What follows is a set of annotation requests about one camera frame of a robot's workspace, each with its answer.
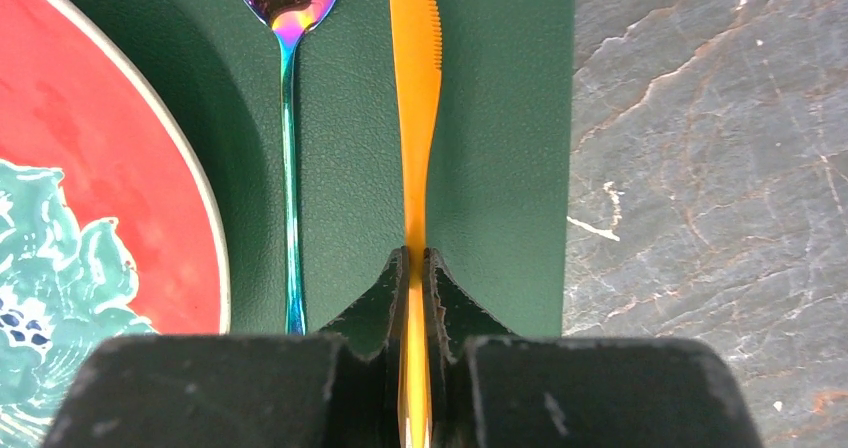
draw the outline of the white plate rim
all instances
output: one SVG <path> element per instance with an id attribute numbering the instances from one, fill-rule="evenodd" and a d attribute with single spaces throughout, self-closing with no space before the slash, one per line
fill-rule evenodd
<path id="1" fill-rule="evenodd" d="M 230 270 L 229 258 L 227 256 L 227 244 L 224 237 L 224 225 L 221 221 L 221 215 L 218 210 L 218 204 L 215 201 L 215 194 L 212 192 L 212 186 L 209 184 L 209 179 L 197 159 L 197 155 L 189 145 L 185 134 L 177 125 L 171 112 L 165 106 L 165 103 L 156 94 L 156 91 L 138 71 L 138 68 L 126 57 L 126 55 L 118 48 L 106 34 L 100 31 L 87 16 L 85 16 L 70 0 L 45 0 L 59 11 L 65 18 L 73 23 L 80 31 L 83 32 L 98 48 L 115 64 L 121 73 L 132 83 L 147 105 L 153 110 L 159 123 L 165 128 L 171 141 L 174 142 L 177 149 L 182 155 L 183 160 L 188 166 L 191 176 L 197 185 L 200 192 L 200 198 L 203 200 L 203 206 L 206 209 L 206 214 L 209 218 L 209 225 L 212 230 L 213 242 L 215 245 L 215 253 L 218 259 L 218 277 L 220 279 L 220 296 L 221 296 L 221 316 L 219 320 L 218 331 L 227 333 L 230 331 L 231 323 L 231 299 L 230 299 Z"/>

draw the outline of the spoon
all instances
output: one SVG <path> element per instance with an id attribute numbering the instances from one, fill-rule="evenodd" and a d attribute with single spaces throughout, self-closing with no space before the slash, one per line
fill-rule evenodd
<path id="1" fill-rule="evenodd" d="M 294 53 L 336 0 L 244 0 L 277 35 L 282 54 L 283 187 L 286 197 L 286 333 L 306 332 L 298 240 L 297 160 L 294 133 Z"/>

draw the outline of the flower design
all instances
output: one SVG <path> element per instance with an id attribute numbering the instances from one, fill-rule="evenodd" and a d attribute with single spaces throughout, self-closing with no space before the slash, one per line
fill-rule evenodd
<path id="1" fill-rule="evenodd" d="M 40 446 L 80 364 L 106 338 L 154 334 L 117 220 L 80 229 L 60 169 L 0 160 L 0 446 Z"/>

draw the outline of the stone countertop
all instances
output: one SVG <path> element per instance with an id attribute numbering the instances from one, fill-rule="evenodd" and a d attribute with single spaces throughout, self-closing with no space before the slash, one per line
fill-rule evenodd
<path id="1" fill-rule="evenodd" d="M 848 0 L 578 0 L 563 333 L 702 340 L 848 437 Z"/>

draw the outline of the red plate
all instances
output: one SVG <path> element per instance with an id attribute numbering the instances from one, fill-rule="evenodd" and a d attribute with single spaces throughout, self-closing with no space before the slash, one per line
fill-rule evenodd
<path id="1" fill-rule="evenodd" d="M 104 338 L 229 327 L 223 230 L 162 102 L 67 0 L 0 0 L 0 446 Z"/>

